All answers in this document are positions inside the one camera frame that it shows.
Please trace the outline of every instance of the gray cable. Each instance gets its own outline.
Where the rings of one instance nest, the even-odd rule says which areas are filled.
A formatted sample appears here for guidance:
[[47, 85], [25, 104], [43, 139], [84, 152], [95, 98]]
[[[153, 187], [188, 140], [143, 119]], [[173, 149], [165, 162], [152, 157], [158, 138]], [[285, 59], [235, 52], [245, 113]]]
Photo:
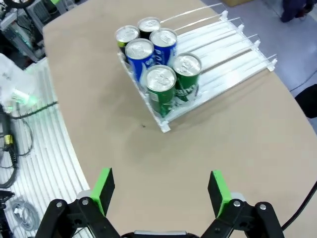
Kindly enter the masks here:
[[[35, 210], [35, 208], [25, 201], [13, 201], [12, 202], [12, 211], [13, 217], [17, 221], [17, 223], [26, 231], [31, 232], [35, 231], [39, 228], [40, 225], [40, 218]], [[19, 214], [15, 214], [14, 210], [22, 209], [22, 217]]]

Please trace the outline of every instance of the white slatted surface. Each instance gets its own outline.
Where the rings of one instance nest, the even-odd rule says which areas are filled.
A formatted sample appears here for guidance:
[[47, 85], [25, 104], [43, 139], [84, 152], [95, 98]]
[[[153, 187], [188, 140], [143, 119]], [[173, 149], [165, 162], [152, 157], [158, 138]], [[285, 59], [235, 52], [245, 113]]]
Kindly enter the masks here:
[[[28, 72], [37, 78], [40, 102], [34, 107], [41, 108], [57, 101], [53, 91], [52, 80], [47, 59], [28, 68]], [[25, 232], [13, 218], [10, 202], [16, 199], [32, 204], [42, 219], [50, 201], [61, 198], [71, 203], [79, 192], [89, 189], [87, 181], [76, 158], [70, 142], [66, 126], [58, 105], [54, 105], [38, 114], [26, 118], [34, 135], [34, 148], [30, 155], [19, 158], [17, 181], [9, 189], [16, 196], [6, 202], [5, 211], [11, 230], [16, 238], [34, 236], [35, 232]], [[22, 120], [15, 122], [20, 153], [28, 150], [31, 143], [28, 128]], [[7, 153], [4, 154], [1, 165], [11, 166]], [[0, 168], [0, 183], [8, 180], [13, 169]], [[82, 230], [75, 237], [86, 238], [91, 235]]]

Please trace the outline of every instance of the can dispenser rack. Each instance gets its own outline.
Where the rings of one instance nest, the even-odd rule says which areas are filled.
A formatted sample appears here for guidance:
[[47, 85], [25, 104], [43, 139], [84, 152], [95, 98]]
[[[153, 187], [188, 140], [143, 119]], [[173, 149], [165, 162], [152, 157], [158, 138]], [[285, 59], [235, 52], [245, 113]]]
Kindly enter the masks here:
[[[219, 5], [223, 6], [222, 3], [204, 6], [173, 16], [160, 23], [164, 24], [177, 17]], [[177, 54], [191, 52], [197, 55], [202, 62], [203, 68], [199, 77], [199, 89], [196, 97], [180, 106], [175, 106], [163, 118], [152, 109], [148, 93], [134, 80], [129, 64], [124, 61], [124, 55], [122, 52], [118, 52], [118, 57], [124, 69], [132, 79], [132, 82], [162, 132], [170, 131], [169, 123], [171, 121], [224, 93], [262, 70], [266, 68], [269, 71], [274, 70], [277, 62], [276, 55], [265, 57], [258, 48], [260, 44], [258, 35], [245, 36], [242, 20], [239, 17], [228, 19], [227, 16], [228, 11], [225, 9], [221, 14], [203, 18], [174, 29], [177, 32], [198, 23], [218, 18], [218, 21], [215, 23], [177, 36]]]

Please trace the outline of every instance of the can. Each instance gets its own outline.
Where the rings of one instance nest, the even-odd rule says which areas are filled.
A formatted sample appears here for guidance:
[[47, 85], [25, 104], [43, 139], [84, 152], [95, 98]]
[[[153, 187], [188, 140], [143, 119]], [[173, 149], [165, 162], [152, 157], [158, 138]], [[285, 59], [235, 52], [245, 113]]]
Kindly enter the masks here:
[[177, 34], [168, 28], [161, 28], [150, 35], [154, 44], [156, 64], [172, 67], [176, 55]]
[[140, 36], [140, 31], [135, 26], [123, 26], [119, 28], [115, 33], [115, 38], [117, 40], [117, 44], [125, 56], [125, 47], [130, 42], [133, 41]]
[[146, 79], [150, 104], [165, 117], [174, 106], [176, 74], [170, 67], [155, 65], [149, 68]]
[[136, 39], [127, 44], [125, 54], [131, 65], [134, 79], [142, 86], [146, 85], [145, 75], [149, 67], [155, 65], [154, 47], [147, 39]]
[[138, 22], [140, 37], [150, 39], [150, 34], [153, 31], [160, 29], [160, 20], [156, 17], [146, 17]]
[[175, 101], [183, 104], [193, 100], [198, 91], [198, 77], [202, 62], [192, 53], [181, 53], [175, 57], [173, 69], [176, 73]]

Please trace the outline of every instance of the silver can top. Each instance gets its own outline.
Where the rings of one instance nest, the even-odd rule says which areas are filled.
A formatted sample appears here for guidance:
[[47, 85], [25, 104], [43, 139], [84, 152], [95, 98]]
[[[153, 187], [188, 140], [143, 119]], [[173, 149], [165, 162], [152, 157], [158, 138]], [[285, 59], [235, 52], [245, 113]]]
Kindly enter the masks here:
[[135, 26], [123, 26], [115, 33], [115, 38], [118, 42], [128, 43], [134, 39], [137, 39], [140, 35], [140, 31]]
[[181, 53], [175, 56], [173, 69], [184, 76], [195, 76], [202, 70], [202, 62], [192, 53]]
[[170, 67], [165, 65], [155, 65], [148, 69], [147, 88], [164, 92], [172, 88], [176, 83], [176, 74]]
[[159, 47], [172, 46], [177, 41], [177, 34], [168, 28], [161, 28], [150, 34], [150, 40]]
[[154, 46], [147, 39], [136, 39], [130, 41], [125, 47], [125, 54], [132, 59], [141, 60], [150, 56], [154, 51]]
[[141, 31], [152, 32], [160, 29], [160, 20], [156, 17], [146, 17], [138, 22]]

